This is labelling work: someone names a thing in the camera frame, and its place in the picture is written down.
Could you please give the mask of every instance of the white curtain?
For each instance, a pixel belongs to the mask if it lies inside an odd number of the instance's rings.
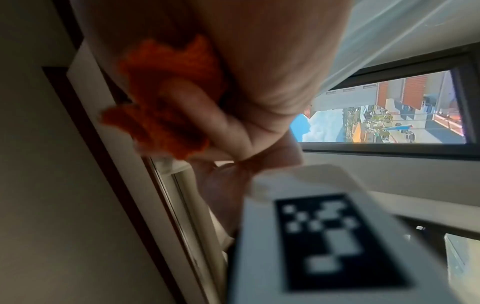
[[[421,26],[450,0],[356,0],[320,93],[330,90]]]

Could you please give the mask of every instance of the sky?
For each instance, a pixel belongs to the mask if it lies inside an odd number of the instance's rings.
[[[298,141],[343,142],[345,132],[343,111],[342,109],[318,111],[310,119],[300,114],[290,128]]]

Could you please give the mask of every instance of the white device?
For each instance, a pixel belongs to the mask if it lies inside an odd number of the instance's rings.
[[[228,303],[458,303],[407,233],[338,167],[267,171],[244,200]]]

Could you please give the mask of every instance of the hand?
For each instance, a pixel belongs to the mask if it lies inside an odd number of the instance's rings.
[[[255,174],[302,162],[301,149],[290,131],[262,153],[241,162],[217,167],[209,161],[189,161],[201,197],[229,235],[239,227],[244,194]]]
[[[351,0],[71,0],[90,49],[128,92],[116,62],[146,38],[181,47],[206,34],[232,75],[219,108],[197,86],[174,79],[165,94],[213,145],[196,158],[244,160],[275,143],[328,74]],[[148,154],[162,153],[149,151]]]

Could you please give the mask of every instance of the orange yarn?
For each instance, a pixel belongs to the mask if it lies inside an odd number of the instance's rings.
[[[220,100],[227,83],[220,61],[204,36],[196,36],[184,50],[146,40],[130,51],[118,67],[128,77],[136,103],[106,109],[101,114],[102,123],[129,133],[147,147],[167,151],[176,159],[186,159],[208,147],[208,137],[174,105],[159,98],[162,80],[178,76],[197,84],[215,102]]]

